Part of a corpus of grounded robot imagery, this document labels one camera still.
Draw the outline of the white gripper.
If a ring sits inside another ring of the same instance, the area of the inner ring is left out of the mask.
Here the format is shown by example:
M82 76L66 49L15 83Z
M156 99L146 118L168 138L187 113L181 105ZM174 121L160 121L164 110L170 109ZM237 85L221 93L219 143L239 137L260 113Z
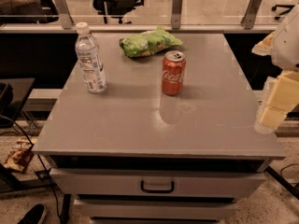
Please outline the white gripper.
M272 63L283 70L278 77L268 77L262 91L254 130L269 134L299 105L299 5L279 24L274 33L256 44L251 52L266 56L272 50Z

